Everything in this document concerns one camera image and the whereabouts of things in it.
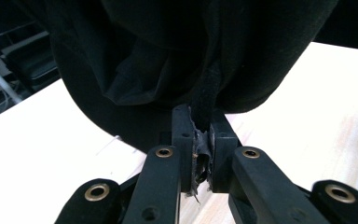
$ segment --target white table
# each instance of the white table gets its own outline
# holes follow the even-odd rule
[[[122,183],[144,160],[88,120],[59,80],[0,115],[0,223],[53,223],[82,184]]]
[[[298,185],[358,189],[357,49],[311,44],[265,104],[227,117]],[[81,184],[121,183],[144,159],[89,121],[58,81],[0,115],[0,223],[53,223]],[[199,199],[182,198],[182,223],[233,223],[227,195],[201,190]]]

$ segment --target metal grommet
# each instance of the metal grommet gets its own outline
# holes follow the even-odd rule
[[[156,156],[160,158],[168,158],[173,154],[172,149],[168,147],[162,147],[156,150]]]
[[[339,185],[327,185],[324,189],[328,196],[342,203],[354,203],[356,198],[347,189]]]
[[[257,159],[260,157],[260,153],[252,149],[245,149],[242,152],[242,155],[250,159]]]
[[[107,184],[94,184],[84,194],[84,197],[89,202],[98,202],[104,199],[109,194],[109,186]]]

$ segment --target black cloth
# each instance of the black cloth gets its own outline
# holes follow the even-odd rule
[[[41,2],[19,1],[50,31],[76,103],[147,151],[171,129],[176,105],[192,104],[205,128],[213,107],[238,113],[264,103],[337,0]]]

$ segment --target chair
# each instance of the chair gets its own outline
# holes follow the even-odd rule
[[[48,34],[17,5],[3,0],[0,0],[0,58],[30,93],[60,78]]]

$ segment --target screw hole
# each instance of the screw hole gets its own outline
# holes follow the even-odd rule
[[[160,148],[156,151],[156,155],[161,158],[167,158],[170,157],[173,154],[172,149],[164,147]]]
[[[103,193],[104,193],[104,189],[102,189],[102,188],[93,189],[91,191],[92,196],[100,196]]]
[[[247,158],[251,158],[251,159],[256,159],[260,157],[260,153],[258,153],[257,151],[251,150],[251,149],[246,149],[242,152],[242,155],[247,157]]]
[[[356,201],[352,193],[338,185],[327,185],[325,191],[330,197],[342,203],[354,203]]]
[[[98,202],[109,194],[109,186],[106,184],[95,184],[87,189],[84,197],[89,202]]]
[[[157,208],[154,207],[148,207],[142,212],[142,218],[145,221],[154,221],[158,219],[159,212]]]

